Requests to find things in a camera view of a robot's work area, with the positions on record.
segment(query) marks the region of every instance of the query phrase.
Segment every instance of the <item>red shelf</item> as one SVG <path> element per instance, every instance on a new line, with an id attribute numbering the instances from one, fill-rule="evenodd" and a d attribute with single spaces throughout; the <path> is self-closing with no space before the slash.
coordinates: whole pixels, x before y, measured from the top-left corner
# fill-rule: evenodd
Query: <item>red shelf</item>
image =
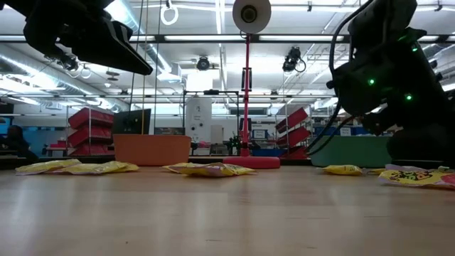
<path id="1" fill-rule="evenodd" d="M 308 132 L 305 127 L 292 130 L 289 133 L 289 146 L 297 145 L 297 143 L 308 138 L 308 136 L 310 136 L 310 132 Z M 277 146 L 282 149 L 287 148 L 287 134 L 277 140 Z"/>
<path id="2" fill-rule="evenodd" d="M 308 114 L 305 110 L 301 107 L 296 110 L 294 113 L 288 116 L 288 127 L 291 129 L 292 127 L 298 125 L 300 122 L 304 121 L 308 117 Z M 283 119 L 280 123 L 276 125 L 277 131 L 279 133 L 283 133 L 286 131 L 286 119 Z"/>
<path id="3" fill-rule="evenodd" d="M 307 159 L 308 156 L 305 155 L 305 146 L 295 146 L 289 150 L 288 153 L 284 153 L 280 156 L 282 159 Z"/>
<path id="4" fill-rule="evenodd" d="M 89 135 L 90 130 L 88 126 L 81 127 L 75 133 L 71 134 L 68 137 L 68 143 L 72 147 L 77 147 L 82 143 L 88 142 L 89 137 L 92 138 L 92 143 L 103 143 L 110 144 L 112 143 L 111 138 L 111 129 L 104 127 L 94 127 L 92 126 L 91 136 Z"/>
<path id="5" fill-rule="evenodd" d="M 89 146 L 88 144 L 80 145 L 70 156 L 109 156 L 113 155 L 114 152 L 107 150 L 106 145 L 94 145 Z"/>
<path id="6" fill-rule="evenodd" d="M 85 107 L 70 117 L 68 119 L 68 123 L 71 128 L 79 129 L 79 127 L 83 125 L 88 125 L 89 117 L 91 117 L 92 125 L 112 127 L 114 122 L 114 115 L 106 114 L 97 110 L 92 110 L 90 113 L 90 109 Z"/>

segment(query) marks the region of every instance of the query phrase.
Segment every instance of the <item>green container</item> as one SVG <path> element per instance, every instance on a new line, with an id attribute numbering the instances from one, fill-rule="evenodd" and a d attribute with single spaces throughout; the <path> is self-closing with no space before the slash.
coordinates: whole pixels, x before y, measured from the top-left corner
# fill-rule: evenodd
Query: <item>green container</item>
<path id="1" fill-rule="evenodd" d="M 335 136 L 320 152 L 311 156 L 314 166 L 352 164 L 363 168 L 383 168 L 392 158 L 387 152 L 390 137 Z M 328 139 L 324 136 L 312 150 Z"/>

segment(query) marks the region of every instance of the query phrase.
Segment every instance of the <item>shelving unit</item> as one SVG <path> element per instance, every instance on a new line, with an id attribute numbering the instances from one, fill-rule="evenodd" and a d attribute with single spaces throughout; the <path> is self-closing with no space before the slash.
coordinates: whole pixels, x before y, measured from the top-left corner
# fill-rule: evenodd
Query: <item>shelving unit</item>
<path id="1" fill-rule="evenodd" d="M 287 105 L 284 106 L 287 116 Z M 287 149 L 287 152 L 281 155 L 281 158 L 285 159 L 306 159 L 305 147 L 298 146 L 298 144 L 304 141 L 310 136 L 310 132 L 303 126 L 297 127 L 301 124 L 308 114 L 305 112 L 303 107 L 290 114 L 287 118 L 283 119 L 276 125 L 277 133 L 283 134 L 277 140 L 277 146 L 280 149 Z"/>
<path id="2" fill-rule="evenodd" d="M 76 131 L 68 136 L 69 145 L 75 150 L 70 156 L 105 156 L 114 154 L 108 150 L 112 144 L 111 128 L 114 115 L 89 107 L 81 109 L 68 119 Z"/>

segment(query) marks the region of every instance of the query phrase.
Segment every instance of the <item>wooden surface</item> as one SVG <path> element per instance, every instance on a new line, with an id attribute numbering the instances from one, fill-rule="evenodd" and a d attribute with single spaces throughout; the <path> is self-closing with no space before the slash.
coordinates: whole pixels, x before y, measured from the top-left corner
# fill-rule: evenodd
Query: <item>wooden surface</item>
<path id="1" fill-rule="evenodd" d="M 0 172 L 0 255 L 453 255 L 455 191 L 282 167 L 189 178 Z"/>

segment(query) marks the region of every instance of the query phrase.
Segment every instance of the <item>orange bin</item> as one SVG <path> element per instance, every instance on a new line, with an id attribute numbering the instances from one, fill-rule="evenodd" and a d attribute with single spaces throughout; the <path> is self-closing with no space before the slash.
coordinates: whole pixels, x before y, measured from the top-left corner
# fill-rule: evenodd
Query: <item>orange bin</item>
<path id="1" fill-rule="evenodd" d="M 183 135 L 114 134 L 115 159 L 138 166 L 186 163 L 191 138 Z"/>

